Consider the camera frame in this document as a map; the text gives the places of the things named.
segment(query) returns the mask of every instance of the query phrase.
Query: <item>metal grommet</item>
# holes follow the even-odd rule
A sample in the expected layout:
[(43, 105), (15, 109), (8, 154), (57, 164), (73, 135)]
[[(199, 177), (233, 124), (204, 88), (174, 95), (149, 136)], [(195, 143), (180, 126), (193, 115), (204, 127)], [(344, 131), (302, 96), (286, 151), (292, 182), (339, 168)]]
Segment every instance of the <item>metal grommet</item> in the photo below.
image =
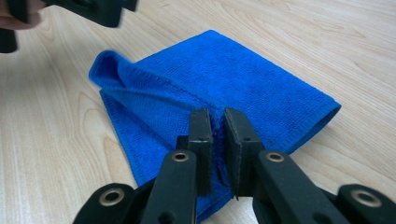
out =
[(102, 206), (112, 206), (122, 201), (124, 196), (122, 189), (108, 189), (100, 196), (99, 203)]
[(186, 154), (186, 153), (183, 153), (183, 152), (178, 152), (178, 153), (175, 153), (172, 156), (172, 159), (174, 161), (186, 161), (186, 160), (189, 159), (189, 154)]
[(275, 162), (281, 162), (281, 161), (285, 160), (285, 158), (281, 154), (276, 153), (276, 152), (270, 152), (266, 155), (266, 157), (268, 160), (275, 161)]
[(351, 191), (351, 195), (358, 203), (369, 207), (380, 207), (382, 205), (381, 200), (379, 200), (374, 194), (363, 189), (354, 189)]

